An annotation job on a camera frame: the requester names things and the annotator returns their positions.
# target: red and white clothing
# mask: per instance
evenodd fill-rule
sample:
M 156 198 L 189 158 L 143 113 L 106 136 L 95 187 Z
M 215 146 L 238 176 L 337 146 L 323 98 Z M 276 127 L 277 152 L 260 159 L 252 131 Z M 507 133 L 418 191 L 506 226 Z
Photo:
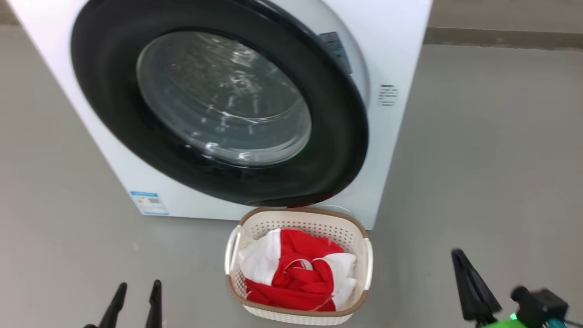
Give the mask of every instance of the red and white clothing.
M 286 309 L 337 311 L 356 285 L 356 256 L 296 228 L 270 231 L 238 254 L 247 299 Z

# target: black door rim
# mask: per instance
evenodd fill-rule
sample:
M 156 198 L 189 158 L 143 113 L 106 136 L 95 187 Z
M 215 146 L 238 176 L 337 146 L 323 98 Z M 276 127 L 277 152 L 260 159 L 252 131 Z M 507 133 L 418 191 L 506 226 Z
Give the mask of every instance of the black door rim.
M 221 162 L 185 147 L 145 103 L 136 63 L 152 40 L 177 31 L 217 34 L 257 51 L 300 90 L 310 140 L 271 166 Z M 254 206 L 309 205 L 343 190 L 366 157 L 366 111 L 350 76 L 316 35 L 282 9 L 255 0 L 91 0 L 74 25 L 73 68 L 92 108 L 133 153 L 210 196 Z

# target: laundry basket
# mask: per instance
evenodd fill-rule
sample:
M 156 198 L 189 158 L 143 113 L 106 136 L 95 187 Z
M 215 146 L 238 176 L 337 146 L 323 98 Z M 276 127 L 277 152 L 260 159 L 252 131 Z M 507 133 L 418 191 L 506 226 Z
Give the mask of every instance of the laundry basket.
M 269 231 L 284 227 L 299 228 L 312 236 L 328 237 L 347 253 L 356 255 L 354 278 L 357 284 L 344 307 L 334 312 L 301 311 L 247 300 L 245 278 L 237 260 L 238 251 Z M 362 225 L 348 215 L 314 208 L 259 208 L 249 212 L 233 229 L 225 251 L 224 271 L 231 293 L 252 314 L 287 323 L 334 326 L 347 321 L 364 303 L 373 277 L 373 248 Z

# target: concrete floor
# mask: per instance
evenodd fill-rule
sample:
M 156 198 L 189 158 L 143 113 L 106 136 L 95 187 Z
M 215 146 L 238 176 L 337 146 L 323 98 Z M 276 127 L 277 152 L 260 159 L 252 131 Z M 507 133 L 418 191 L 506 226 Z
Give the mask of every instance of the concrete floor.
M 548 287 L 583 320 L 583 54 L 427 46 L 377 227 L 371 294 L 345 327 L 469 327 L 449 251 L 462 247 L 504 307 Z M 288 327 L 229 295 L 235 222 L 143 217 L 18 27 L 0 29 L 0 317 L 141 327 L 154 279 L 166 328 Z

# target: washing machine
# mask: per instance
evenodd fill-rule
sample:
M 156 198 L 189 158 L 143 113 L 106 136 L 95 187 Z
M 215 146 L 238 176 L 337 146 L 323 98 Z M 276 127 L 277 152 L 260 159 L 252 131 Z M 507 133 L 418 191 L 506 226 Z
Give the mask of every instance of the washing machine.
M 431 0 L 9 3 L 143 214 L 383 219 Z

